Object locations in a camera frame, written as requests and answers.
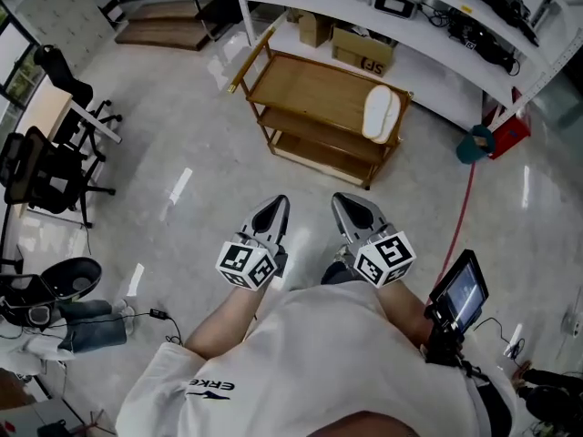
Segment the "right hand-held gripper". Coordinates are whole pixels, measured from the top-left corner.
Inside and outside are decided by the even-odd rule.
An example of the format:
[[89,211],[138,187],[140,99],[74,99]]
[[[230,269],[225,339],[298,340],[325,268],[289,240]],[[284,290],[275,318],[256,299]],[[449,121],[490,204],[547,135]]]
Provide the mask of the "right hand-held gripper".
[[343,258],[356,275],[375,288],[404,277],[415,262],[414,249],[403,231],[386,224],[383,212],[370,200],[336,192],[331,200],[338,230],[346,239]]

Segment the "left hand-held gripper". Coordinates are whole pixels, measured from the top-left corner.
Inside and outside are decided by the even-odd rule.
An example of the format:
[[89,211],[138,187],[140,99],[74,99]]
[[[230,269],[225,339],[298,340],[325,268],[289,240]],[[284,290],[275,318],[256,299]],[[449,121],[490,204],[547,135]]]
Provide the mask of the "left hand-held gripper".
[[230,285],[258,291],[283,274],[288,254],[280,243],[290,207],[285,195],[267,198],[243,220],[241,232],[223,244],[215,269]]

